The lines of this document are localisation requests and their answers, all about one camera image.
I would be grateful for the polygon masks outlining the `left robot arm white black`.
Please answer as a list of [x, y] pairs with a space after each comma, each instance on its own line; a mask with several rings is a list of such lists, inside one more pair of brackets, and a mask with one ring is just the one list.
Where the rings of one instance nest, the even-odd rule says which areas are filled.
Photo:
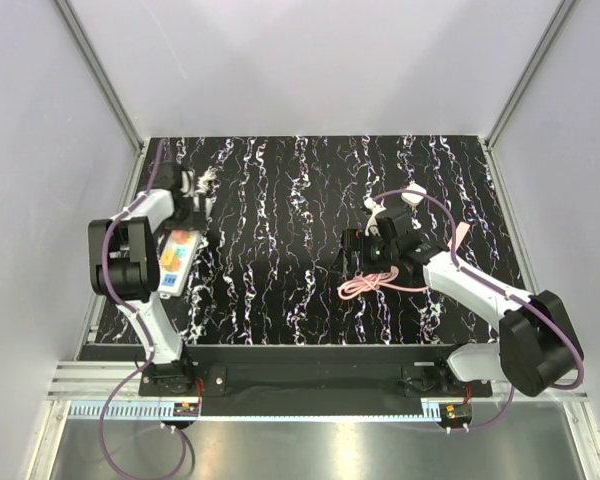
[[161, 165], [121, 212], [88, 226], [90, 282], [124, 314], [143, 345], [145, 382], [176, 396], [195, 386], [196, 372], [163, 302], [181, 295], [204, 242], [213, 208], [214, 168], [201, 176]]

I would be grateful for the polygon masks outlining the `white power strip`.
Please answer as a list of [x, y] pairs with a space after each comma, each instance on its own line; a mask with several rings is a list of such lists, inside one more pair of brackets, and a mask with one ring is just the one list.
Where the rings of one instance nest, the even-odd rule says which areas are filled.
[[199, 248], [199, 231], [172, 231], [159, 258], [160, 282], [158, 293], [168, 299], [182, 294]]

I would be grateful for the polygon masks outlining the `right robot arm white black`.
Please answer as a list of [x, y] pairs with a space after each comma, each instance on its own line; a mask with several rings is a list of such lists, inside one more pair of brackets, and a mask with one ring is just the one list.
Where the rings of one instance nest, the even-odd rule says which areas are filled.
[[548, 388], [575, 389], [584, 380], [584, 353], [562, 300], [544, 290], [531, 294], [507, 285], [462, 260], [452, 247], [414, 234], [381, 236], [343, 232], [340, 257], [354, 276], [338, 289], [349, 299], [364, 289], [394, 288], [405, 275], [408, 292], [441, 293], [489, 324], [495, 344], [466, 344], [434, 371], [434, 384], [456, 396], [474, 381], [506, 381], [528, 397]]

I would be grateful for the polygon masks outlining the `white square plug adapter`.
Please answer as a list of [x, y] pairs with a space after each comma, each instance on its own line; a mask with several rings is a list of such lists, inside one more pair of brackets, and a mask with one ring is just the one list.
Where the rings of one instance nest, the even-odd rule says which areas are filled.
[[400, 197], [405, 204], [407, 204], [413, 208], [416, 208], [421, 203], [421, 201], [424, 199], [426, 194], [427, 194], [427, 191], [424, 187], [418, 185], [415, 182], [412, 182], [400, 194]]

